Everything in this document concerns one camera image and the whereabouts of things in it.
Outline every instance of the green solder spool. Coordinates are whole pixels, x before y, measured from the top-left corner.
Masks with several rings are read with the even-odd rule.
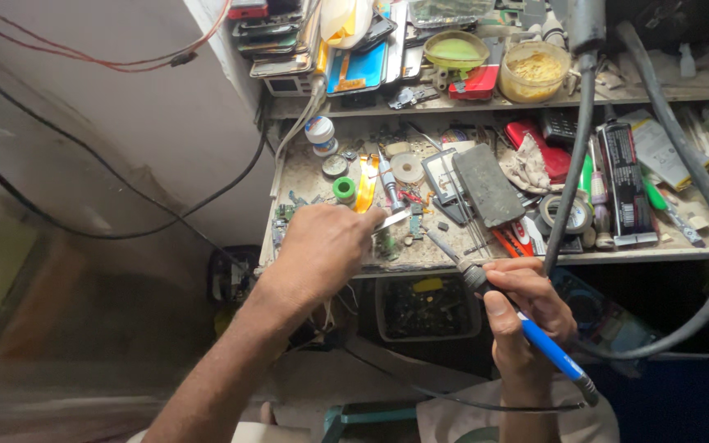
[[[332,193],[336,195],[340,203],[348,205],[354,202],[355,198],[357,198],[355,181],[348,176],[342,176],[336,179],[336,181],[332,182]]]

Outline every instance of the blue soldering iron handle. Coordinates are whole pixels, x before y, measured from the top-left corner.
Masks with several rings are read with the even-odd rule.
[[[568,357],[565,351],[557,346],[554,340],[549,338],[543,329],[539,328],[535,322],[527,318],[527,316],[520,311],[517,312],[517,314],[521,319],[521,326],[524,329],[524,337],[527,337],[527,341],[540,349],[563,374],[574,382],[576,387],[581,390],[581,394],[584,396],[587,404],[590,406],[598,404],[598,390],[585,371],[579,368],[579,365]]]

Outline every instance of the rubber hose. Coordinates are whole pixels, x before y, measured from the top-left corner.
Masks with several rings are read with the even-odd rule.
[[[669,139],[675,146],[675,150],[679,154],[683,164],[691,173],[694,185],[702,192],[705,202],[707,202],[707,206],[709,206],[709,174],[704,169],[704,166],[697,161],[694,149],[688,144],[688,139],[685,138],[680,123],[677,122],[675,114],[672,112],[669,103],[663,96],[663,91],[661,90],[658,79],[655,77],[655,70],[653,70],[650,57],[647,55],[645,47],[639,39],[639,35],[636,35],[634,26],[628,21],[623,21],[620,25],[617,25],[617,33],[620,40],[628,47],[628,52],[634,60],[634,65],[639,69],[639,76],[642,79],[642,83],[645,85],[645,89],[647,89],[647,95],[650,97],[650,103],[652,103],[653,109],[655,110],[655,115],[666,130],[666,135],[669,136]],[[578,345],[591,355],[602,359],[642,359],[658,354],[659,352],[664,352],[680,344],[684,340],[692,337],[708,322],[709,297],[699,311],[696,312],[694,317],[691,317],[682,327],[650,345],[638,347],[626,352],[604,351],[585,343],[578,343]]]
[[[559,248],[565,236],[565,228],[568,226],[570,210],[574,207],[576,189],[578,188],[581,168],[585,165],[585,156],[589,151],[588,142],[590,140],[590,127],[592,126],[592,105],[596,98],[596,64],[598,51],[590,50],[579,57],[579,67],[581,71],[581,103],[579,105],[579,121],[576,129],[576,140],[574,151],[570,159],[568,176],[565,179],[562,199],[560,199],[554,226],[551,228],[549,243],[544,258],[544,269],[546,275],[551,275],[552,270],[557,266]]]

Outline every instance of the wall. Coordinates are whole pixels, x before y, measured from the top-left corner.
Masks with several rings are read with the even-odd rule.
[[[0,14],[9,19],[115,61],[162,55],[191,43],[202,34],[196,23],[201,23],[200,11],[211,16],[213,8],[214,2],[207,3],[191,15],[182,0],[0,0]],[[4,24],[0,30],[16,35]],[[204,45],[186,66],[117,73],[0,38],[0,62],[99,135],[110,146],[108,154],[121,157],[122,166],[148,167],[169,196],[190,206],[239,174],[258,143],[252,124],[258,85],[241,75],[241,61],[232,62],[239,73],[236,86],[227,79],[222,51],[231,56],[231,50],[225,44],[217,37],[218,55]],[[219,244],[261,244],[272,170],[271,156],[264,155],[248,178],[192,222]],[[108,219],[99,222],[121,227]]]

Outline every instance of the shelf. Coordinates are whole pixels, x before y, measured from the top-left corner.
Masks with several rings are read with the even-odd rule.
[[[670,102],[693,102],[709,100],[709,87],[665,87],[666,99]],[[596,105],[650,103],[642,87],[622,87],[609,91],[605,87],[596,87]],[[297,118],[308,104],[306,97],[274,98],[270,117],[275,120]],[[462,112],[480,110],[517,110],[554,106],[579,106],[579,94],[568,96],[560,89],[557,94],[543,103],[511,103],[495,91],[491,100],[453,100],[447,95],[402,110],[392,110],[384,97],[377,96],[377,106],[364,109],[348,109],[341,106],[340,97],[328,97],[318,115],[323,116],[369,116],[392,114],[422,114],[440,112]]]
[[[693,145],[709,155],[709,134],[704,130],[699,121],[696,120],[693,112],[680,114],[684,114],[678,118],[680,118],[681,125],[688,132],[689,138],[693,141]],[[415,116],[413,120],[417,121],[429,135],[439,138],[439,133],[449,125],[449,120],[452,120],[452,117],[452,115],[448,115],[448,117],[445,118],[445,116],[441,114],[418,115]],[[489,123],[485,121],[488,117],[482,115],[468,114],[462,115],[460,118],[463,120],[478,119],[482,124]],[[384,123],[385,119],[383,117],[373,116],[360,116],[342,120],[340,124],[336,123],[336,137],[343,146],[355,146],[357,139],[369,140],[369,134],[378,131],[379,127]],[[407,141],[410,142],[412,150],[422,158],[437,153],[437,151],[420,136],[414,134],[409,135]],[[366,152],[373,153],[376,152],[377,146],[374,143],[366,141],[365,149]],[[278,204],[290,204],[288,197],[290,191],[294,191],[297,196],[303,197],[306,201],[312,200],[317,195],[322,198],[331,199],[330,201],[332,201],[332,182],[326,180],[320,172],[323,159],[311,152],[310,145],[305,137],[296,137],[289,146],[286,156],[281,160],[273,182],[276,192],[272,202],[270,217],[272,217]],[[355,183],[359,181],[360,166],[358,162],[351,163],[348,176],[351,177]],[[422,196],[425,196],[429,190],[430,187],[427,182],[424,182],[420,187]],[[707,209],[699,190],[694,187],[689,187],[683,192],[679,192],[677,197],[681,200],[681,206],[678,208],[681,214],[695,212],[703,215],[709,222],[709,209]],[[374,205],[380,203],[380,206],[385,206],[384,189],[378,183],[373,202]],[[698,260],[709,258],[709,228],[700,232],[706,247],[697,248],[692,246],[664,216],[657,216],[657,218],[660,233],[669,234],[671,237],[671,240],[665,243],[658,243],[655,246],[636,249],[586,251],[584,254],[561,256],[559,262],[560,264],[573,265]],[[467,229],[460,228],[456,224],[451,223],[446,215],[438,211],[435,211],[434,214],[424,215],[424,225],[436,229],[438,222],[447,222],[448,225],[450,225],[450,229],[447,232],[442,233],[440,231],[439,233],[454,249],[457,251],[465,251],[473,246],[473,241]],[[400,242],[400,239],[408,234],[409,222],[399,222],[389,229],[391,230],[391,235],[399,239]],[[497,258],[508,257],[507,251],[505,251],[498,242],[489,241],[492,235],[488,231],[483,228],[482,233],[488,243],[484,250],[484,256],[481,257],[475,252],[468,255],[468,258],[473,259],[477,263],[487,263]],[[264,242],[261,248],[259,270],[269,266],[274,258],[270,221],[268,221]],[[393,262],[384,261],[383,259],[375,257],[365,258],[359,277],[377,277],[395,274],[432,274],[437,272],[449,272],[451,268],[453,268],[453,262],[436,245],[427,240],[417,240],[413,242],[411,246],[403,247],[401,255]]]

